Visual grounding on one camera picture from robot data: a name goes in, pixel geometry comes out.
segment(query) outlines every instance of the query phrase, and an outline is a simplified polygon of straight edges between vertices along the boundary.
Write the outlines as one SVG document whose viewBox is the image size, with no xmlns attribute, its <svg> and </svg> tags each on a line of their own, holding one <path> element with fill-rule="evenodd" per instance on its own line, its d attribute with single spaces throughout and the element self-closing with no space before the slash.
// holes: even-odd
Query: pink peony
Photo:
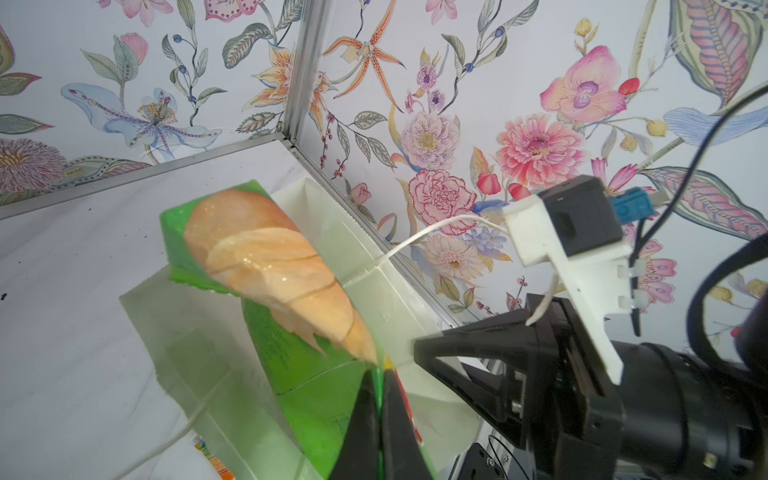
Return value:
<svg viewBox="0 0 768 480">
<path fill-rule="evenodd" d="M 496 152 L 496 161 L 523 187 L 551 187 L 573 178 L 584 160 L 584 152 L 578 150 L 584 137 L 560 121 L 547 126 L 548 122 L 546 114 L 516 118 L 497 137 L 503 147 Z"/>
<path fill-rule="evenodd" d="M 541 94 L 541 106 L 573 121 L 600 121 L 627 108 L 627 98 L 614 90 L 620 74 L 608 47 L 595 47 L 549 85 Z"/>
<path fill-rule="evenodd" d="M 61 179 L 65 161 L 46 144 L 0 138 L 0 191 L 48 190 Z"/>
<path fill-rule="evenodd" d="M 144 61 L 144 57 L 147 56 L 147 50 L 149 49 L 147 41 L 144 40 L 138 33 L 127 33 L 125 35 L 120 35 L 120 39 L 128 46 L 128 48 L 131 49 L 134 55 L 136 55 L 136 61 L 139 65 L 141 65 L 141 62 Z"/>
<path fill-rule="evenodd" d="M 352 198 L 352 202 L 357 205 L 362 205 L 371 197 L 371 193 L 368 192 L 368 185 L 366 184 L 358 184 L 356 187 L 352 189 L 352 192 L 349 194 L 349 197 Z"/>
<path fill-rule="evenodd" d="M 498 182 L 496 174 L 480 174 L 478 177 L 478 188 L 486 195 L 496 195 L 502 191 L 502 186 Z"/>
<path fill-rule="evenodd" d="M 174 10 L 174 7 L 165 0 L 117 0 L 117 2 L 123 5 L 123 13 L 128 18 L 139 15 L 141 23 L 147 27 L 154 21 L 155 10 L 160 13 L 171 13 Z"/>
<path fill-rule="evenodd" d="M 477 194 L 466 189 L 464 180 L 451 177 L 445 170 L 422 170 L 408 183 L 416 213 L 427 225 L 472 212 Z M 442 227 L 446 235 L 461 235 L 477 222 L 458 220 Z"/>
<path fill-rule="evenodd" d="M 408 123 L 402 134 L 402 148 L 417 167 L 450 169 L 458 138 L 458 125 L 448 117 L 422 112 Z"/>
<path fill-rule="evenodd" d="M 443 12 L 451 20 L 456 20 L 458 12 L 456 11 L 456 0 L 427 0 L 427 12 L 432 12 L 432 24 L 442 18 Z"/>
</svg>

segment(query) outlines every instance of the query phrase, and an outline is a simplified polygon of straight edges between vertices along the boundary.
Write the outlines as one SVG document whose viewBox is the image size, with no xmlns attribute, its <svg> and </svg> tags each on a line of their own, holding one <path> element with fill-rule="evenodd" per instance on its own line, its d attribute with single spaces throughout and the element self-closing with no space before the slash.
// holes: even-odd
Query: white cable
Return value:
<svg viewBox="0 0 768 480">
<path fill-rule="evenodd" d="M 560 283 L 560 277 L 558 277 L 556 273 L 553 273 L 552 281 L 549 284 L 549 290 L 547 290 L 547 294 L 544 295 L 544 299 L 541 301 L 541 303 L 538 304 L 536 310 L 533 312 L 533 315 L 531 315 L 528 320 L 525 321 L 525 326 L 533 325 L 544 316 L 544 314 L 547 312 L 547 309 L 549 308 L 549 304 L 552 303 L 554 293 L 558 291 L 558 283 Z"/>
<path fill-rule="evenodd" d="M 353 276 L 351 279 L 341 283 L 342 288 L 347 288 L 349 285 L 352 285 L 353 283 L 359 282 L 360 280 L 367 277 L 369 274 L 373 273 L 374 270 L 381 267 L 387 260 L 395 256 L 395 254 L 399 253 L 402 249 L 406 248 L 411 243 L 417 241 L 419 238 L 424 237 L 427 233 L 433 232 L 439 228 L 444 227 L 445 225 L 449 225 L 457 220 L 470 220 L 473 222 L 479 222 L 483 223 L 484 225 L 487 225 L 491 228 L 495 228 L 496 230 L 499 230 L 501 232 L 507 233 L 507 229 L 502 227 L 501 225 L 497 225 L 490 220 L 486 220 L 483 217 L 478 217 L 477 215 L 456 215 L 455 217 L 446 218 L 445 220 L 440 220 L 437 223 L 433 223 L 432 225 L 427 226 L 426 228 L 421 229 L 420 231 L 416 232 L 414 235 L 410 236 L 409 238 L 405 239 L 405 241 L 401 242 L 394 248 L 392 248 L 389 252 L 382 255 L 374 264 L 373 268 L 371 270 L 364 270 L 362 273 L 359 273 L 355 276 Z"/>
</svg>

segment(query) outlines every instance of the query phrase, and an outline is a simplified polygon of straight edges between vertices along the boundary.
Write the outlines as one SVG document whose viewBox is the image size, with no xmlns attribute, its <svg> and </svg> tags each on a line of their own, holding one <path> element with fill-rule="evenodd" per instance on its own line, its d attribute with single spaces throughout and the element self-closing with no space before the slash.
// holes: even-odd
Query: purple flower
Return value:
<svg viewBox="0 0 768 480">
<path fill-rule="evenodd" d="M 424 65 L 422 69 L 419 70 L 419 76 L 416 77 L 416 83 L 418 83 L 419 87 L 423 88 L 424 90 L 429 90 L 430 88 L 434 87 L 436 81 L 437 71 L 431 63 Z"/>
<path fill-rule="evenodd" d="M 429 110 L 441 111 L 443 107 L 445 107 L 445 95 L 440 90 L 429 94 Z"/>
<path fill-rule="evenodd" d="M 496 251 L 502 248 L 507 238 L 498 230 L 491 230 L 488 227 L 483 227 L 478 232 L 477 229 L 472 229 L 464 234 L 464 243 L 467 247 L 475 247 L 478 252 L 491 258 L 495 258 Z"/>
<path fill-rule="evenodd" d="M 48 190 L 61 179 L 65 158 L 53 147 L 28 138 L 0 138 L 0 190 Z"/>
</svg>

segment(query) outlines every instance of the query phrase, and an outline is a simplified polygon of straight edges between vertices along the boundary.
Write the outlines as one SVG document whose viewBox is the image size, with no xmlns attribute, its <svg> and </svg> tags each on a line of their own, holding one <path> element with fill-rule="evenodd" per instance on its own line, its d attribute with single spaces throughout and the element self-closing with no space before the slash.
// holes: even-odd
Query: pink flower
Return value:
<svg viewBox="0 0 768 480">
<path fill-rule="evenodd" d="M 141 23 L 147 27 L 152 25 L 155 10 L 160 13 L 171 13 L 174 10 L 165 0 L 117 0 L 117 2 L 123 5 L 123 13 L 128 18 L 139 15 Z"/>
<path fill-rule="evenodd" d="M 413 95 L 410 90 L 408 90 L 408 96 L 406 97 L 406 110 L 410 114 L 413 113 Z"/>
<path fill-rule="evenodd" d="M 480 174 L 478 178 L 478 188 L 486 195 L 496 195 L 502 191 L 502 186 L 498 182 L 496 174 Z"/>
<path fill-rule="evenodd" d="M 445 278 L 471 279 L 482 276 L 483 262 L 475 247 L 467 247 L 454 237 L 431 235 L 424 253 L 437 273 Z"/>
<path fill-rule="evenodd" d="M 352 202 L 354 204 L 362 205 L 371 197 L 371 193 L 368 192 L 368 185 L 358 184 L 352 189 L 352 192 L 349 194 L 349 196 L 352 198 Z"/>
<path fill-rule="evenodd" d="M 427 225 L 470 214 L 477 199 L 477 194 L 466 189 L 464 180 L 451 177 L 445 170 L 418 172 L 408 183 L 408 191 L 416 213 Z M 440 230 L 446 235 L 461 235 L 476 225 L 470 220 L 458 220 Z"/>
<path fill-rule="evenodd" d="M 435 112 L 420 113 L 402 133 L 402 148 L 417 167 L 450 169 L 458 145 L 458 125 Z"/>
<path fill-rule="evenodd" d="M 440 90 L 435 90 L 429 94 L 429 110 L 441 111 L 445 107 L 445 94 Z"/>
<path fill-rule="evenodd" d="M 635 227 L 625 226 L 624 240 L 629 244 L 634 244 L 636 233 Z M 637 286 L 650 295 L 650 302 L 672 303 L 674 298 L 674 286 L 666 283 L 665 280 L 670 276 L 675 276 L 675 267 L 677 262 L 668 258 L 652 258 L 659 253 L 663 247 L 656 241 L 651 240 L 645 244 L 640 251 L 639 258 L 646 261 L 645 274 L 637 279 Z"/>
<path fill-rule="evenodd" d="M 515 200 L 522 200 L 531 196 L 531 191 L 520 184 L 509 184 L 507 191 Z"/>
<path fill-rule="evenodd" d="M 419 70 L 416 83 L 424 90 L 429 90 L 435 86 L 435 82 L 437 82 L 437 71 L 431 63 L 428 63 Z"/>
<path fill-rule="evenodd" d="M 147 50 L 149 49 L 147 41 L 138 33 L 120 35 L 120 39 L 131 49 L 134 55 L 136 55 L 136 61 L 141 65 L 141 62 L 144 61 L 144 57 L 147 56 Z"/>
<path fill-rule="evenodd" d="M 546 111 L 561 111 L 573 121 L 590 124 L 627 108 L 627 98 L 614 90 L 621 73 L 608 47 L 593 48 L 556 78 L 541 94 Z"/>
<path fill-rule="evenodd" d="M 65 161 L 46 144 L 0 138 L 0 191 L 48 190 L 61 179 Z"/>
<path fill-rule="evenodd" d="M 560 121 L 548 122 L 546 114 L 516 118 L 497 137 L 502 149 L 496 161 L 523 187 L 551 187 L 578 175 L 584 159 L 578 147 L 584 137 Z"/>
<path fill-rule="evenodd" d="M 605 181 L 606 165 L 608 165 L 606 159 L 595 158 L 592 161 L 592 174 L 603 181 L 603 185 L 605 185 L 605 190 L 609 197 L 616 197 L 620 193 L 621 188 L 637 175 L 637 165 L 627 165 L 626 167 L 622 167 L 616 172 L 614 177 L 611 178 L 610 183 Z"/>
<path fill-rule="evenodd" d="M 242 14 L 250 15 L 266 0 L 205 0 L 205 19 L 218 18 L 230 22 Z"/>
<path fill-rule="evenodd" d="M 432 12 L 432 24 L 442 18 L 443 10 L 451 20 L 456 20 L 458 12 L 456 11 L 456 0 L 427 0 L 427 12 Z"/>
</svg>

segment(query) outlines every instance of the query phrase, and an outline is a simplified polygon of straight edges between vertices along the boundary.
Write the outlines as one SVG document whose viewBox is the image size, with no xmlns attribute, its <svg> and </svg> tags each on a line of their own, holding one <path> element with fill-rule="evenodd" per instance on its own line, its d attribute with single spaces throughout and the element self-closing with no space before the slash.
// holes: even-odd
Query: blue flower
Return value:
<svg viewBox="0 0 768 480">
<path fill-rule="evenodd" d="M 500 253 L 498 249 L 504 246 L 507 238 L 498 230 L 483 227 L 480 232 L 477 229 L 464 234 L 464 243 L 467 247 L 475 247 L 479 253 L 491 258 L 496 258 Z"/>
<path fill-rule="evenodd" d="M 195 126 L 172 127 L 176 123 L 176 100 L 162 88 L 154 89 L 154 98 L 144 97 L 138 112 L 141 118 L 127 113 L 118 96 L 106 88 L 74 83 L 65 85 L 61 95 L 74 102 L 88 116 L 91 125 L 109 134 L 123 134 L 128 147 L 148 145 L 174 160 L 171 150 L 179 145 L 204 148 L 221 134 L 221 129 L 208 130 Z"/>
</svg>

